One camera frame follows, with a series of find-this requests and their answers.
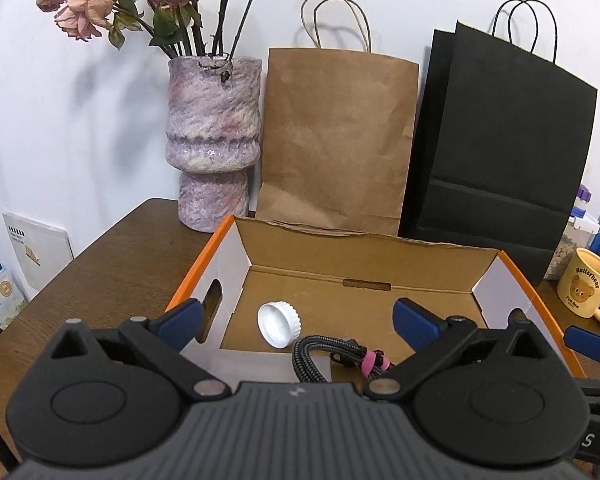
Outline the blue ridged bottle cap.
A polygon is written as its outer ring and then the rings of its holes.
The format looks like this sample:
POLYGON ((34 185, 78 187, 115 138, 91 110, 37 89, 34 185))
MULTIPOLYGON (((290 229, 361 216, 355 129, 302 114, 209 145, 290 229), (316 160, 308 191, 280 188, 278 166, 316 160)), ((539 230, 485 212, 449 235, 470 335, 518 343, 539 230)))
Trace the blue ridged bottle cap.
POLYGON ((275 349, 291 346, 302 330, 298 312, 286 301, 262 304, 257 313, 257 323, 263 339, 275 349))

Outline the yellow bear mug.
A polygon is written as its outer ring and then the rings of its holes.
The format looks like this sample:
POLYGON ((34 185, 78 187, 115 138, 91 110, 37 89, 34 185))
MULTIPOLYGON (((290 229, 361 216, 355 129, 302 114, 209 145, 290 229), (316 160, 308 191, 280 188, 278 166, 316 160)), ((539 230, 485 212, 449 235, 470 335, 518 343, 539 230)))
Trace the yellow bear mug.
POLYGON ((575 315, 600 322, 600 256, 577 248, 559 280, 557 295, 575 315))

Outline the black paper bag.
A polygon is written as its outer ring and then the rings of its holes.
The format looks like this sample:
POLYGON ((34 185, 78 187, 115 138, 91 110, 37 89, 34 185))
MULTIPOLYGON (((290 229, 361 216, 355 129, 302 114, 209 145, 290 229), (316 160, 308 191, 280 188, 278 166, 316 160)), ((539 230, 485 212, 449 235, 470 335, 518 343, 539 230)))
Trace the black paper bag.
POLYGON ((596 100, 511 41, 464 24, 435 30, 399 235, 501 249, 538 284, 582 180, 596 100))

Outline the clear jar white lid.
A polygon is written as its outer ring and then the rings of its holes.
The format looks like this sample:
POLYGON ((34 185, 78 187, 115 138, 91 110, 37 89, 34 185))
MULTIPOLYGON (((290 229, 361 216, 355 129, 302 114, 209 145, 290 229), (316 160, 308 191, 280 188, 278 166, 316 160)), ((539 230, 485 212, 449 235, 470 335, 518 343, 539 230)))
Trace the clear jar white lid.
POLYGON ((587 212, 582 218, 570 217, 544 278, 547 281, 558 281, 576 249, 588 246, 588 243, 598 233, 599 229, 598 221, 587 212))

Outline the purple lid container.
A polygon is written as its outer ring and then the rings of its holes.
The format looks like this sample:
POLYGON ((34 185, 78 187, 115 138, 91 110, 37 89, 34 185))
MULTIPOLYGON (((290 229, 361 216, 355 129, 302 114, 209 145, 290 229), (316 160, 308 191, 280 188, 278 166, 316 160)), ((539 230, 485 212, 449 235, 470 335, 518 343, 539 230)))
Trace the purple lid container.
POLYGON ((572 206, 571 215, 573 218, 583 218, 585 216, 591 197, 590 190, 584 184, 581 184, 572 206))

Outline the brown paper bag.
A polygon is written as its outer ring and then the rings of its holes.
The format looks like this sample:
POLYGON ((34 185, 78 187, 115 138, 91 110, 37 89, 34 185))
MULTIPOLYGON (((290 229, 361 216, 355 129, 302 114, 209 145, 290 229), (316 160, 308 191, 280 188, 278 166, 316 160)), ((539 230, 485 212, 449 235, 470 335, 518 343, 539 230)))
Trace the brown paper bag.
POLYGON ((370 24, 341 0, 362 50, 273 48, 265 83, 256 216, 296 226, 394 235, 412 150, 418 64, 372 50, 370 24))

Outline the dried pink roses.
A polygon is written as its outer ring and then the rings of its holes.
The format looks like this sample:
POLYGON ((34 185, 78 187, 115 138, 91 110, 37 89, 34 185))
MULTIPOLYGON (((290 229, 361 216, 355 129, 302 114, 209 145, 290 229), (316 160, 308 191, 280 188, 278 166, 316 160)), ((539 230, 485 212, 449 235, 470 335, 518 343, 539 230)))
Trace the dried pink roses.
POLYGON ((253 0, 242 11, 231 40, 225 38, 230 0, 220 0, 218 20, 204 40, 199 0, 35 0, 38 10, 53 17, 70 39, 89 42, 105 36, 120 50, 127 32, 146 32, 151 47, 170 60, 179 56, 210 58, 217 66, 233 62, 253 0))

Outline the purple textured vase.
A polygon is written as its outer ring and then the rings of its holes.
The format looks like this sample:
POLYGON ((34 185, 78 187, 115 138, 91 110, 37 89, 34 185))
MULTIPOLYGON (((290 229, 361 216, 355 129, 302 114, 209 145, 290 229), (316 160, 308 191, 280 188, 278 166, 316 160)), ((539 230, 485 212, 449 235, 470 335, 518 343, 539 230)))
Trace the purple textured vase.
POLYGON ((262 61, 180 56, 169 62, 166 162, 180 174, 178 218, 213 232, 249 208, 260 158, 262 61))

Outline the red cardboard pumpkin box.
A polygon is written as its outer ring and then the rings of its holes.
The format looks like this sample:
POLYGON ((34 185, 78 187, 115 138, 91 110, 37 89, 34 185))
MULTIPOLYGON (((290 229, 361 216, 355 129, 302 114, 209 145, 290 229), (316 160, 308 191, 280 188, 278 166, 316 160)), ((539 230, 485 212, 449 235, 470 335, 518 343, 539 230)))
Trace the red cardboard pumpkin box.
POLYGON ((220 302, 187 359, 227 382, 294 378, 282 350, 257 326, 262 304, 286 301, 302 334, 352 338, 400 362, 412 349, 393 329, 392 307, 408 297, 440 318, 464 315, 503 328, 516 308, 535 322, 573 376, 585 372, 562 329, 506 252, 404 238, 284 226, 227 217, 178 286, 169 306, 212 290, 220 302))

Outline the white booklet by wall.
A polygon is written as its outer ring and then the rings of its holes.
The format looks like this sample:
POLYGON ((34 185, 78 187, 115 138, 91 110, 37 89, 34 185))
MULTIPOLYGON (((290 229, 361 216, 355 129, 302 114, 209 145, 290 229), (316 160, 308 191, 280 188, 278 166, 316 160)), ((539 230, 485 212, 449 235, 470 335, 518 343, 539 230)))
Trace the white booklet by wall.
POLYGON ((23 276, 37 292, 74 259, 64 229, 12 212, 4 212, 3 219, 23 276))

